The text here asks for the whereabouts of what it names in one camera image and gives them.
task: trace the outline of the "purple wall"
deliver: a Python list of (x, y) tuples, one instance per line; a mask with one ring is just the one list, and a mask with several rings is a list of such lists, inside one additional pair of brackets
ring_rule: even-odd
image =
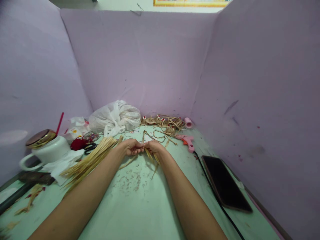
[(0, 185), (20, 171), (26, 140), (40, 130), (89, 116), (60, 10), (47, 0), (0, 2)]
[(237, 0), (216, 20), (191, 118), (294, 239), (320, 235), (320, 4)]
[(61, 10), (93, 108), (189, 116), (217, 14)]

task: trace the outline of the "pink object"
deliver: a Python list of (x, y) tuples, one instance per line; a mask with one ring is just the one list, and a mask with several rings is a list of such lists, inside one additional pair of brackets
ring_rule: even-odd
[(60, 126), (61, 126), (61, 122), (62, 122), (62, 119), (63, 119), (63, 115), (64, 115), (64, 112), (63, 113), (61, 113), (61, 117), (60, 117), (60, 121), (59, 121), (59, 124), (58, 124), (58, 128), (57, 128), (57, 135), (58, 135), (58, 133), (59, 133), (59, 130), (60, 130)]
[(188, 151), (190, 153), (194, 152), (194, 147), (192, 145), (192, 141), (194, 140), (193, 136), (177, 135), (175, 138), (183, 140), (183, 144), (188, 144)]
[(193, 122), (191, 122), (190, 118), (185, 118), (186, 128), (193, 128)]

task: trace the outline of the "forearm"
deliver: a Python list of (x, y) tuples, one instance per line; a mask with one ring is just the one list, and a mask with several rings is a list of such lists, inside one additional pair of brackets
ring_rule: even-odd
[(158, 153), (187, 239), (225, 240), (221, 227), (169, 152)]
[(29, 239), (78, 239), (124, 156), (121, 146), (112, 149), (107, 157), (61, 201)]

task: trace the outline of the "smartphone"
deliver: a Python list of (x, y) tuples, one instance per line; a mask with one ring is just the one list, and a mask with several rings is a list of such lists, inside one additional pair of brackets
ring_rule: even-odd
[(252, 208), (220, 158), (202, 156), (208, 177), (224, 207), (252, 213)]

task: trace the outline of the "red yarn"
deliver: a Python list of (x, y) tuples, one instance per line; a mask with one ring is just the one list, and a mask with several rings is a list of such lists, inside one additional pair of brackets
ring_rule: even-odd
[(81, 136), (82, 138), (76, 138), (75, 140), (73, 140), (73, 142), (70, 145), (70, 148), (74, 151), (78, 151), (80, 149), (83, 149), (88, 143), (88, 140), (83, 139), (83, 136)]

